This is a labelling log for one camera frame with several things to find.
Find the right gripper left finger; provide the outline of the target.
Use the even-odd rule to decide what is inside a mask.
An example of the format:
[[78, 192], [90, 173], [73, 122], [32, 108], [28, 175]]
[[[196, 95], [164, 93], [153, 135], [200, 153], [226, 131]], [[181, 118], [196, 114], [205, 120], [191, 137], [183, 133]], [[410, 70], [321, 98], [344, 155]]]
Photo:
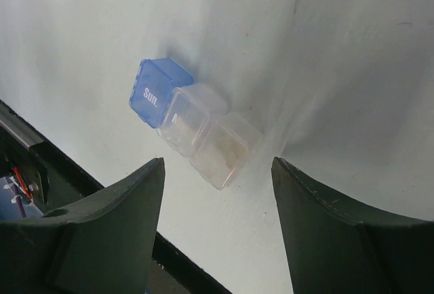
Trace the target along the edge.
[[1, 223], [2, 293], [144, 293], [165, 181], [153, 159], [38, 218]]

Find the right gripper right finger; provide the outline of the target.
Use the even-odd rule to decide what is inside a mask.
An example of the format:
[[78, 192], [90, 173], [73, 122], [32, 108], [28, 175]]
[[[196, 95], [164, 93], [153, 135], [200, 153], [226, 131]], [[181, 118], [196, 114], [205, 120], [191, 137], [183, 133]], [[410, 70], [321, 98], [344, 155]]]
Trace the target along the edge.
[[271, 174], [295, 293], [433, 292], [433, 222], [357, 201], [282, 158]]

